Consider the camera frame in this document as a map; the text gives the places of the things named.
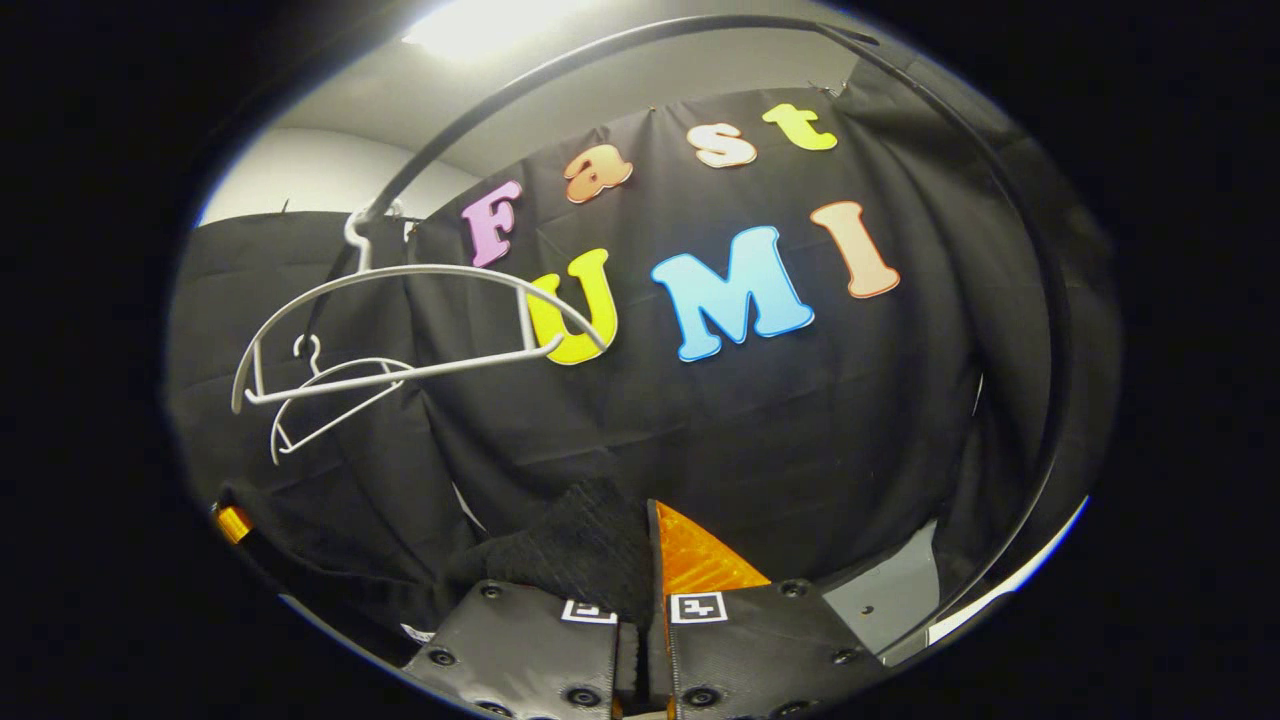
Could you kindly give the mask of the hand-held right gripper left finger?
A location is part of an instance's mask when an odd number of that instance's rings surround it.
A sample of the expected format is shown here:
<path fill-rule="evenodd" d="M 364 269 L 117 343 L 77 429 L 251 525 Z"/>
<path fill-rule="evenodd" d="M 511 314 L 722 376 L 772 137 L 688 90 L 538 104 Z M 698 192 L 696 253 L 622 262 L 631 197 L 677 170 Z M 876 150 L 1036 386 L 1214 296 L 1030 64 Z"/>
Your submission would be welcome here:
<path fill-rule="evenodd" d="M 504 719 L 621 719 L 639 632 L 617 612 L 485 579 L 402 667 L 422 688 Z"/>

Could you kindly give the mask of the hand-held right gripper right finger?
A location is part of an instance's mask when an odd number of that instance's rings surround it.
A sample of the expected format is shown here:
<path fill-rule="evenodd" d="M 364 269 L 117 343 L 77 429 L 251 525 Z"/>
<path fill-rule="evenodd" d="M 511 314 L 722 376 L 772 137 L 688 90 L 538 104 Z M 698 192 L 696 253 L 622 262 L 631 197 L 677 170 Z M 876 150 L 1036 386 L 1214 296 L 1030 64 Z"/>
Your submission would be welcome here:
<path fill-rule="evenodd" d="M 667 719 L 806 719 L 881 684 L 886 669 L 804 578 L 774 580 L 652 500 L 646 700 Z"/>

